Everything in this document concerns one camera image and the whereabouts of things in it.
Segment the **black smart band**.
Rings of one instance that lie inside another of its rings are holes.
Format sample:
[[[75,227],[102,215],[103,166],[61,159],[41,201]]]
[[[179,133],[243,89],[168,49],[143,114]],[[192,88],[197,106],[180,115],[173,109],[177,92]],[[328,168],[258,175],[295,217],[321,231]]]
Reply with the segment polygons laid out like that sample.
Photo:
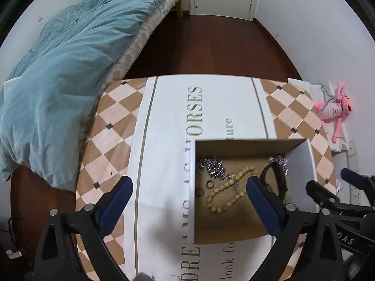
[[[266,182],[266,175],[270,169],[272,169],[275,175],[275,180],[277,182],[278,198],[283,202],[285,200],[286,193],[288,192],[288,187],[286,177],[279,163],[275,161],[269,163],[261,172],[259,180],[266,187],[267,191],[273,192],[271,186]]]

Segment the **white cardboard box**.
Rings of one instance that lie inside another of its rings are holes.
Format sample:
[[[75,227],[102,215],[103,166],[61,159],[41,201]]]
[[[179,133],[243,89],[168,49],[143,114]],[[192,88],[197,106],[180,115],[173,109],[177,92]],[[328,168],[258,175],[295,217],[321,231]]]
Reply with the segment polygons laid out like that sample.
[[[195,141],[187,239],[223,244],[279,236],[285,204],[319,210],[306,193],[311,180],[317,171],[307,139]]]

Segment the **pink panther plush toy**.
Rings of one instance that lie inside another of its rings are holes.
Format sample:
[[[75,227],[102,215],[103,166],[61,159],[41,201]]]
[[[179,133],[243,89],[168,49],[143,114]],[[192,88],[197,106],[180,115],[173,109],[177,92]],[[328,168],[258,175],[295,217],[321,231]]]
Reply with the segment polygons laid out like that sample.
[[[331,121],[332,119],[336,121],[331,137],[332,143],[336,143],[343,119],[353,111],[353,104],[348,95],[344,92],[344,83],[338,82],[338,86],[333,95],[326,90],[323,84],[319,84],[319,86],[320,90],[327,96],[327,100],[314,104],[314,106],[322,123]]]

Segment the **checkered tablecloth with lettering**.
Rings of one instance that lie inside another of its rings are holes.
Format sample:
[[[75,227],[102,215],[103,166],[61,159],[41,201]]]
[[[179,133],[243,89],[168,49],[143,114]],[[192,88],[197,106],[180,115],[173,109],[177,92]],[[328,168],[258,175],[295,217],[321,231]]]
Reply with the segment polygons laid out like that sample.
[[[248,280],[273,245],[258,218],[250,239],[192,244],[191,146],[196,140],[304,139],[313,174],[289,180],[293,203],[315,209],[305,186],[331,192],[329,139],[304,83],[225,75],[170,75],[115,82],[103,93],[88,136],[76,207],[95,203],[124,175],[134,183],[118,225],[104,241],[128,278]]]

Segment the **white wall power strip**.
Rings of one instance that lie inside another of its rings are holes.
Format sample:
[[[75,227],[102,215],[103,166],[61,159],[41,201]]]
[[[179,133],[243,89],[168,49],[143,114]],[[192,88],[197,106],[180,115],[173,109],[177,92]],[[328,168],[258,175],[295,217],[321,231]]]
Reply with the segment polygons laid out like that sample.
[[[349,169],[350,204],[368,206],[369,201],[363,190],[364,180],[360,179],[359,156],[354,139],[349,140],[347,146],[346,161]]]

